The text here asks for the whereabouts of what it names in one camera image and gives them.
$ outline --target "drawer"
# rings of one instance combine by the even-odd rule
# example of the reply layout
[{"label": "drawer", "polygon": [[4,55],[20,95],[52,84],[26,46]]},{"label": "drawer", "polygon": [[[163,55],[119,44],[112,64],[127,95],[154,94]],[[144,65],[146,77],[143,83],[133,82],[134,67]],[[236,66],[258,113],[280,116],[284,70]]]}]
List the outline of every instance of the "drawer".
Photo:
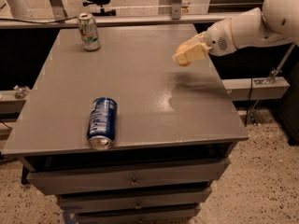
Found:
[{"label": "drawer", "polygon": [[201,184],[190,184],[102,191],[85,195],[63,195],[58,197],[58,204],[69,213],[88,213],[203,203],[211,193],[211,188],[202,187]]},{"label": "drawer", "polygon": [[137,211],[106,212],[76,215],[79,224],[141,224],[145,221],[191,218],[199,212],[198,205],[170,206]]},{"label": "drawer", "polygon": [[191,160],[30,173],[27,180],[46,195],[200,183],[219,179],[229,159]]}]

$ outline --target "drawer knob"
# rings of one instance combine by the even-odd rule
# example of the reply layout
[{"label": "drawer knob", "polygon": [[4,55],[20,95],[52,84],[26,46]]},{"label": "drawer knob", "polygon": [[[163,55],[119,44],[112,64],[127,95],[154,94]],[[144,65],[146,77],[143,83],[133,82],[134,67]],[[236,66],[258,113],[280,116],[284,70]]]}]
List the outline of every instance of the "drawer knob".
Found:
[{"label": "drawer knob", "polygon": [[132,178],[132,182],[130,183],[130,185],[131,185],[132,187],[136,187],[136,186],[139,185],[139,183],[137,182],[137,180],[136,180],[135,177]]},{"label": "drawer knob", "polygon": [[136,206],[135,206],[135,209],[136,209],[136,210],[139,210],[139,209],[141,209],[141,208],[142,208],[142,206],[140,205],[140,203],[137,203]]}]

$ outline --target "speckled floor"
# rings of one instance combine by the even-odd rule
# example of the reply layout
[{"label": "speckled floor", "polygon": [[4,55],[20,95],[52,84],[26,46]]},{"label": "speckled floor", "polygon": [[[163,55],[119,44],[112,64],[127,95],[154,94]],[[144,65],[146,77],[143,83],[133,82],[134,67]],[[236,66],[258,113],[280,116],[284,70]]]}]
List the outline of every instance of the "speckled floor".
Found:
[{"label": "speckled floor", "polygon": [[[299,147],[288,145],[269,110],[259,110],[257,121],[259,126],[248,124],[249,140],[236,145],[198,216],[155,224],[299,223]],[[75,223],[64,221],[55,197],[21,184],[18,161],[0,163],[0,223]]]}]

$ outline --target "silver can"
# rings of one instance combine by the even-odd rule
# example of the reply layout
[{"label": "silver can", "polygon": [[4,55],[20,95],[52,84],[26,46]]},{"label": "silver can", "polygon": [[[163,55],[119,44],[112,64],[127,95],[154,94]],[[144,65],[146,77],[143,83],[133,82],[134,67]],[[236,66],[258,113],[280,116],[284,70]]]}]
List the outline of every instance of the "silver can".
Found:
[{"label": "silver can", "polygon": [[101,48],[96,22],[92,13],[81,13],[78,16],[78,28],[86,50],[97,50]]}]

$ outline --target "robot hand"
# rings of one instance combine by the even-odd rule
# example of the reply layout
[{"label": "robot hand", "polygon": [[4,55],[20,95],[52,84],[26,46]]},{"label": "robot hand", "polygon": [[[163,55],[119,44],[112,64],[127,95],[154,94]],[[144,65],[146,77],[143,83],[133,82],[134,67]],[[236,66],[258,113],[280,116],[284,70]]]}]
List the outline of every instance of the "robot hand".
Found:
[{"label": "robot hand", "polygon": [[201,39],[192,38],[194,42],[187,41],[178,47],[173,56],[175,62],[188,65],[207,54],[222,56],[246,47],[273,47],[291,42],[299,45],[299,0],[264,0],[263,12],[254,8],[218,21],[199,36]]}]

